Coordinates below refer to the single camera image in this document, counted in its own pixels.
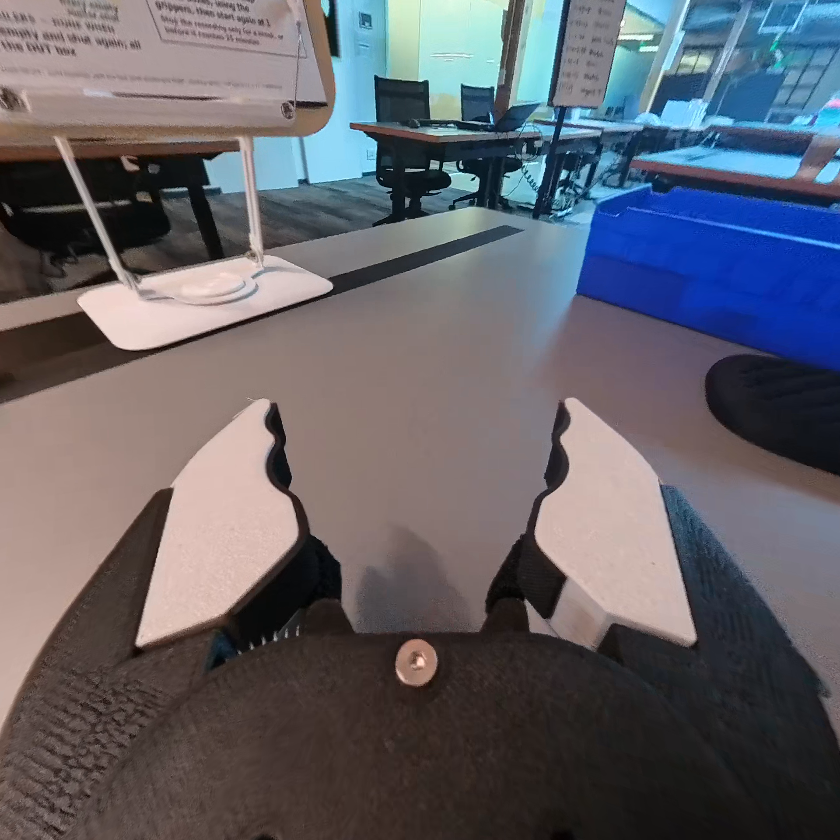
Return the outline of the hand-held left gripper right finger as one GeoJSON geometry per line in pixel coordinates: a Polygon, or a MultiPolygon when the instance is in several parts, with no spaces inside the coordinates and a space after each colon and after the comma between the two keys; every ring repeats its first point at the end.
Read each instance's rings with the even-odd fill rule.
{"type": "Polygon", "coordinates": [[[567,642],[598,649],[629,628],[683,648],[698,635],[653,467],[582,402],[563,400],[545,490],[532,508],[532,608],[567,642]]]}

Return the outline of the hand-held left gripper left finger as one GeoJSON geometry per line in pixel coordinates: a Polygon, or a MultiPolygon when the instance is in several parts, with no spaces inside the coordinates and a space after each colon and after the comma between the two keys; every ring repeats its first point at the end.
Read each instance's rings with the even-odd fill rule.
{"type": "Polygon", "coordinates": [[[173,480],[137,648],[222,627],[288,566],[309,528],[285,445],[277,404],[260,398],[173,480]]]}

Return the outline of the long wooden-edged desk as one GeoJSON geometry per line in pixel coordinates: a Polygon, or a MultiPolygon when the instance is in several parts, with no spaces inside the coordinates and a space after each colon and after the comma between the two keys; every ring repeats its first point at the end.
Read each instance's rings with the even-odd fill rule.
{"type": "Polygon", "coordinates": [[[838,201],[838,159],[829,161],[810,180],[798,175],[801,162],[801,157],[789,154],[691,146],[640,154],[633,158],[631,169],[675,182],[750,186],[838,201]]]}

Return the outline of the wooden-edged office desk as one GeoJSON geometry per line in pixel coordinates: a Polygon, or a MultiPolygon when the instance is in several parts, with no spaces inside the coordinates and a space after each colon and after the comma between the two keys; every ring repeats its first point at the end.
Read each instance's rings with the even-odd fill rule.
{"type": "Polygon", "coordinates": [[[479,178],[478,207],[496,209],[502,183],[503,162],[508,156],[539,151],[539,131],[478,133],[456,127],[408,127],[396,122],[351,122],[352,130],[376,142],[377,181],[389,191],[392,210],[381,224],[402,222],[425,215],[425,196],[450,187],[446,163],[486,161],[487,173],[479,178]]]}

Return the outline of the black quilted wrist rest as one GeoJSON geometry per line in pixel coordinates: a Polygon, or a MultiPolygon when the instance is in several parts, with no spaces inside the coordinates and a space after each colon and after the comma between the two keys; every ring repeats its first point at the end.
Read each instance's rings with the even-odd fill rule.
{"type": "Polygon", "coordinates": [[[705,395],[714,418],[742,440],[839,475],[839,373],[740,353],[710,367],[705,395]]]}

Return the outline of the blue plastic bin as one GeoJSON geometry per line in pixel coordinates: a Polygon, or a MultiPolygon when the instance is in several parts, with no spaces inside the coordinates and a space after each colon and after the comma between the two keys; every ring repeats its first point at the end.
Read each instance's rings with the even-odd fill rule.
{"type": "Polygon", "coordinates": [[[839,216],[831,209],[647,185],[598,203],[577,292],[839,369],[839,216]]]}

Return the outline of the black laptop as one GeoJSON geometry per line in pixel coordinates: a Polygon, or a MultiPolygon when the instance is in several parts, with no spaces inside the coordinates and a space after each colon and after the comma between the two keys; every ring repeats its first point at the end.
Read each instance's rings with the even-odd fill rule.
{"type": "Polygon", "coordinates": [[[514,133],[522,130],[540,107],[538,102],[519,103],[511,106],[498,121],[459,120],[455,126],[459,130],[478,133],[514,133]]]}

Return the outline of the instruction sign on white stand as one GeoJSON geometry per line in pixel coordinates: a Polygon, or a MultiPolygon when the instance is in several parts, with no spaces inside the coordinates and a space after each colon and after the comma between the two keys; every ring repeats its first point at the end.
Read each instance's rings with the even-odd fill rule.
{"type": "Polygon", "coordinates": [[[77,300],[126,351],[168,347],[333,291],[267,255],[255,138],[307,137],[329,121],[335,83],[320,2],[1,2],[2,149],[56,147],[117,281],[77,300]],[[245,255],[137,279],[82,180],[73,143],[235,140],[245,255]]]}

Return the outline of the whiteboard on black stand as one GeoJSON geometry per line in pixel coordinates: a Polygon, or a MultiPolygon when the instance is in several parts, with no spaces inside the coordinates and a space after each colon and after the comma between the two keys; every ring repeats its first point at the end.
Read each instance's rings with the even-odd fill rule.
{"type": "Polygon", "coordinates": [[[567,111],[593,109],[604,102],[625,6],[625,1],[563,2],[548,100],[554,127],[534,219],[550,211],[560,178],[560,135],[567,111]]]}

